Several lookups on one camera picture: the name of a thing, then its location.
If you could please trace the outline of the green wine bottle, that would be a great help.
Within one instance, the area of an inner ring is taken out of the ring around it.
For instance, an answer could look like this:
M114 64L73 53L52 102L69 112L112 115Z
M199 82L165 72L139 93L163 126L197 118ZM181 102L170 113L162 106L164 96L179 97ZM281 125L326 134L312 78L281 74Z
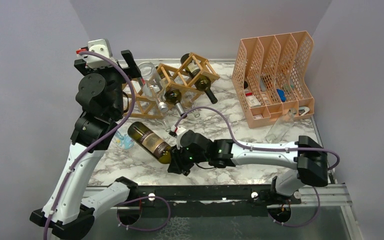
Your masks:
M133 122L128 128L127 134L161 164L171 163L170 150L172 147L142 122Z
M194 77L198 75L198 73L200 72L200 68L198 67L196 61L192 60L190 63L186 65L185 71L187 72L190 79L192 80ZM194 83L194 86L197 90L199 90L200 92L204 92L209 98L210 102L212 104L216 104L218 102L218 99L212 92L211 85L212 85L211 80L207 76L200 76Z
M169 88L164 94L165 100L167 103L173 105L177 110L178 114L182 116L187 116L186 111L182 105L182 93L177 88Z

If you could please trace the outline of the clear bottle silver cap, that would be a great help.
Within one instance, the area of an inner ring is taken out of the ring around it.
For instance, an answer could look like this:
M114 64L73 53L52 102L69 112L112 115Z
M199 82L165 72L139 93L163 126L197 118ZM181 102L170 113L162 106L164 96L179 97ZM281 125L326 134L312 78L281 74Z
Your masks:
M154 101L161 113L166 113L169 110L168 105L163 100L166 89L162 85L162 79L156 66L152 62L145 61L138 65L138 69L141 74L142 95Z

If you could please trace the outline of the wooden lattice wine rack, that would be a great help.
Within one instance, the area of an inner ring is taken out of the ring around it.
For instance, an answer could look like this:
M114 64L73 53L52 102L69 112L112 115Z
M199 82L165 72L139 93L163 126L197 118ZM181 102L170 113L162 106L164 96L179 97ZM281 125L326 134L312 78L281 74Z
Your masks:
M200 68L200 72L196 77L190 79L189 75L185 71L185 67L192 60L196 61L196 64ZM194 85L194 83L199 77L208 77L211 81L212 87L212 84L216 80L218 80L220 76L212 68L208 59L193 52L184 54L180 59L180 63L180 67L173 67L163 63L160 63L159 65L154 65L157 69L158 74L161 77L162 86L165 87L165 93L170 88L180 90L182 94L181 103L185 110L186 108L188 108L188 102L186 99L187 92L194 94L194 102L201 95L206 95L205 92L197 90ZM163 114L165 113L161 113L156 103L143 95L141 78L134 78L132 79L132 82L134 84L133 91L130 91L126 84L124 84L122 87L122 90L124 90L127 94L128 104L133 107L133 113L131 114L131 117L140 119L162 119ZM172 104L166 102L164 95L162 99L167 104L168 111L171 109L176 110L176 108Z

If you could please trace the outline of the square clear glass bottle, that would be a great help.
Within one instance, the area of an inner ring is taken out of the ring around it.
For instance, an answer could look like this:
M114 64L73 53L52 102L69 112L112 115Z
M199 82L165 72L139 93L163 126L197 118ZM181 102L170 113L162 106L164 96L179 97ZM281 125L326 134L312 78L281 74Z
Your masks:
M163 129L167 133L171 131L171 128L176 123L176 121L177 121L176 117L171 116L169 114L163 114L162 119L160 120L160 122L163 125Z

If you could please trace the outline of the slim clear glass bottle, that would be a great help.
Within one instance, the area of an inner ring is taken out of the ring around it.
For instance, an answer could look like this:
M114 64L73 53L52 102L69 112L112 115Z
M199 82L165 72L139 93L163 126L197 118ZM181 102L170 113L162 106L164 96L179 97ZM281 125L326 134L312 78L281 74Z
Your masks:
M196 106L194 105L194 94L191 93L191 92L187 92L186 95L185 95L185 98L187 99L187 104L188 104L188 107L189 108L195 108ZM199 118L200 117L200 110L197 109L195 111L193 111L193 115L195 118Z

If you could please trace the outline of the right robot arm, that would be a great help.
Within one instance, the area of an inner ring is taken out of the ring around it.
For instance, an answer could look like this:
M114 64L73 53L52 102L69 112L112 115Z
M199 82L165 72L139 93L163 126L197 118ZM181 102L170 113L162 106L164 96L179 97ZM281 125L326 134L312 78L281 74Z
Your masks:
M327 153L306 135L287 143L210 140L192 130L177 133L175 137L176 144L170 149L169 173L187 176L195 164L203 162L218 169L244 165L284 167L288 171L274 177L268 190L269 199L276 204L305 185L325 187L329 183Z

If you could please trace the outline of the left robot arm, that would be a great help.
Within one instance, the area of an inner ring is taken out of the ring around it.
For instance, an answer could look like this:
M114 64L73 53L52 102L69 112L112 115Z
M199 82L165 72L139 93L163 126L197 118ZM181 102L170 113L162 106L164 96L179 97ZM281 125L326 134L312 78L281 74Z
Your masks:
M122 85L133 90L132 80L141 77L140 70L129 50L121 53L125 68L91 47L77 53L80 59L74 67L83 77L75 99L82 113L75 122L68 157L51 197L29 218L43 228L44 239L52 234L61 240L80 240L100 215L118 203L129 206L137 200L137 184L125 177L91 197L84 198L84 193L116 131L134 110L135 95L128 109L123 107Z

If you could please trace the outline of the frosted clear bottle right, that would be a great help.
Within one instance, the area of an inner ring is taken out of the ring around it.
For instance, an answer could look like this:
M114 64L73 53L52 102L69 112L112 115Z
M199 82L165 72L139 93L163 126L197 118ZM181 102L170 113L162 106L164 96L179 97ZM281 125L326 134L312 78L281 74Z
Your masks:
M279 143L294 125L297 113L296 108L290 108L286 114L280 116L268 131L265 140L269 144Z

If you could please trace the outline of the blue white small object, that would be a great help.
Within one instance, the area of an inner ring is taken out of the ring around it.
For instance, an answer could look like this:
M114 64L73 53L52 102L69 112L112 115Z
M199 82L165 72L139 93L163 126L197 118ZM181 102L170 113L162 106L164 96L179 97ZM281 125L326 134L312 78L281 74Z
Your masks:
M122 150L128 150L135 144L135 141L130 136L122 134L120 131L115 132L112 141Z

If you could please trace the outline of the peach plastic file organizer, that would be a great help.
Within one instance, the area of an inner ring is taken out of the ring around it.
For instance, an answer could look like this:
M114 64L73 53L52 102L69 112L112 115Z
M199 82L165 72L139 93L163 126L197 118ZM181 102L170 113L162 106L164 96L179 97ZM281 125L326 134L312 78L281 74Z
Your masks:
M307 31L243 38L232 83L249 128L269 126L290 109L311 118L315 99L305 83L314 40Z

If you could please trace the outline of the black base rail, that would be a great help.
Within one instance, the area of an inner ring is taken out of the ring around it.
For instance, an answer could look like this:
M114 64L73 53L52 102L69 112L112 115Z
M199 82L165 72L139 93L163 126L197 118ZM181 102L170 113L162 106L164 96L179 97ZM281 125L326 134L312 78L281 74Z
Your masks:
M137 185L127 183L127 200L116 205L116 217L125 225L140 218L267 217L268 207L300 204L294 195L275 194L271 184Z

